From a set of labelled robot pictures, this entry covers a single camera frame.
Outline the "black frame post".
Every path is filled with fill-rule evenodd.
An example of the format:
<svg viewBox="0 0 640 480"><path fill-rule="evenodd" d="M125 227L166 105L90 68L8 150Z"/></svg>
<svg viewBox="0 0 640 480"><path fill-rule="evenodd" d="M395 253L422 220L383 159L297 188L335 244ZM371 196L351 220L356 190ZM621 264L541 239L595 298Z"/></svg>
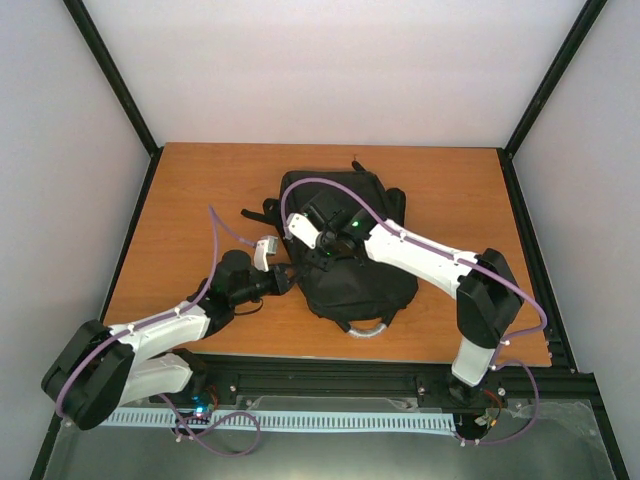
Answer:
<svg viewBox="0 0 640 480"><path fill-rule="evenodd" d="M151 133L85 3L81 0L63 0L62 3L121 105L143 149L149 159L154 160L161 148Z"/></svg>
<svg viewBox="0 0 640 480"><path fill-rule="evenodd" d="M509 137L506 146L503 148L507 161L512 161L523 145L526 137L607 3L607 0L587 0L584 2L534 95L531 97L531 100Z"/></svg>

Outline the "black student backpack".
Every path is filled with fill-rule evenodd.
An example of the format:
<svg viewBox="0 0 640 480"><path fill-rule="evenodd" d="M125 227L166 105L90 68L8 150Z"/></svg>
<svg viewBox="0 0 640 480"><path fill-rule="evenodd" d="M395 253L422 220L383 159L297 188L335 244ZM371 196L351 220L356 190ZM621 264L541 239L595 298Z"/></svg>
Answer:
<svg viewBox="0 0 640 480"><path fill-rule="evenodd" d="M324 183L306 183L287 190L293 183L308 178L323 178L345 186L376 212L401 226L405 223L406 194L399 188L386 188L375 173L354 160L349 170L289 171L281 180L280 196L265 199L260 213L241 211L242 216L276 229L292 265L298 268L297 285L313 314L335 322L353 338L378 336L412 302L418 291L417 278L367 260L362 253L336 261L328 271L308 265L304 256L309 248L296 238L285 238L281 215L301 212L311 204L318 208L333 206L345 215L359 211L359 206L346 194Z"/></svg>

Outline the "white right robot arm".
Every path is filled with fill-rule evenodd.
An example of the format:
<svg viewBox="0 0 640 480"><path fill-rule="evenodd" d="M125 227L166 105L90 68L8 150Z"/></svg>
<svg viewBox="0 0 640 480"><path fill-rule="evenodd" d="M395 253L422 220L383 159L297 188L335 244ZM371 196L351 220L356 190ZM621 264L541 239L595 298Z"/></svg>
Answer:
<svg viewBox="0 0 640 480"><path fill-rule="evenodd" d="M333 206L311 204L287 215L287 236L327 256L362 253L367 260L411 274L449 295L461 334L451 375L468 388L479 386L495 368L507 342L506 330L524 303L504 256L494 249L478 254L429 240L383 217L348 188L339 190L359 206L357 213L345 215Z"/></svg>

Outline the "left black frame post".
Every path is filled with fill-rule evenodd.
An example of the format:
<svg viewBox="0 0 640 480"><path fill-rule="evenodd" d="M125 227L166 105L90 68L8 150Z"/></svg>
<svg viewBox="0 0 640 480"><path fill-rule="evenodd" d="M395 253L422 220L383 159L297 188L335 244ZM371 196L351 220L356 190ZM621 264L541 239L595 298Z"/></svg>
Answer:
<svg viewBox="0 0 640 480"><path fill-rule="evenodd" d="M143 149L149 159L154 160L161 148L151 133L85 3L81 0L63 0L62 3L121 105Z"/></svg>

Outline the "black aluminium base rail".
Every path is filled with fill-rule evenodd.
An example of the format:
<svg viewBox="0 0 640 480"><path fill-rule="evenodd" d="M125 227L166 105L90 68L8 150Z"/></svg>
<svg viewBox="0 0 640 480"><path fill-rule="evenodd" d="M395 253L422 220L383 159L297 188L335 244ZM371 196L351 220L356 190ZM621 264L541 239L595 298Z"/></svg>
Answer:
<svg viewBox="0 0 640 480"><path fill-rule="evenodd" d="M592 374L572 373L562 367L531 369L507 366L488 373L477 387L456 380L445 364L385 363L367 361L305 360L194 354L186 359L195 366L204 388L214 388L222 404L238 396L408 397L420 407L446 411L479 410L498 395L508 400L533 400L533 389L544 400L587 399L601 402Z"/></svg>

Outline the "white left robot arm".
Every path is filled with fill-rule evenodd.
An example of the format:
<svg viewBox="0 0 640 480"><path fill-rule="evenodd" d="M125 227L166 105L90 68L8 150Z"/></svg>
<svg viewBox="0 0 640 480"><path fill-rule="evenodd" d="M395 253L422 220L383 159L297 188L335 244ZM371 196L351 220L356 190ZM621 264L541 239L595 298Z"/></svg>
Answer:
<svg viewBox="0 0 640 480"><path fill-rule="evenodd" d="M230 250L212 267L197 290L176 306L137 321L106 326L83 323L41 380L55 412L89 430L118 407L176 393L186 402L201 400L208 378L176 347L219 333L236 308L281 296L293 285L292 265L259 269L241 250Z"/></svg>

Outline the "right black frame post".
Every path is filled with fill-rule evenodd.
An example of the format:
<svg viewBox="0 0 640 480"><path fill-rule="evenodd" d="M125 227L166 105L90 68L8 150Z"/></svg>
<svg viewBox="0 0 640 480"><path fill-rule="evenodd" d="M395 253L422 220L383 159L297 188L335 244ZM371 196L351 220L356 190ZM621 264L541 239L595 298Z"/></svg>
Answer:
<svg viewBox="0 0 640 480"><path fill-rule="evenodd" d="M507 161L512 161L523 145L526 137L607 3L607 0L587 0L584 2L534 95L531 97L531 100L509 137L506 146L503 148Z"/></svg>

